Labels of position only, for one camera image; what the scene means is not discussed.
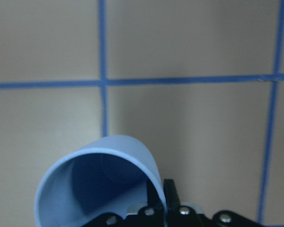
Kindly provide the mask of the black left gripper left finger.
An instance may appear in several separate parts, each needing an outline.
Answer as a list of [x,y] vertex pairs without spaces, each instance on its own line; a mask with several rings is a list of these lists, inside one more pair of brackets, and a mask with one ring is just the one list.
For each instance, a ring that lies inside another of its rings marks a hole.
[[116,213],[103,213],[85,224],[86,227],[163,227],[164,207],[154,185],[147,181],[147,202],[130,206],[125,218]]

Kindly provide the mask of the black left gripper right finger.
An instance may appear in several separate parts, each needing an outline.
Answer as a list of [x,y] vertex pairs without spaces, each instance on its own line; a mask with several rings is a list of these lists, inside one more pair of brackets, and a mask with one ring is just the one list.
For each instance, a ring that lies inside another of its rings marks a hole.
[[259,227],[260,224],[230,210],[221,210],[208,218],[200,206],[180,202],[174,180],[163,183],[168,227]]

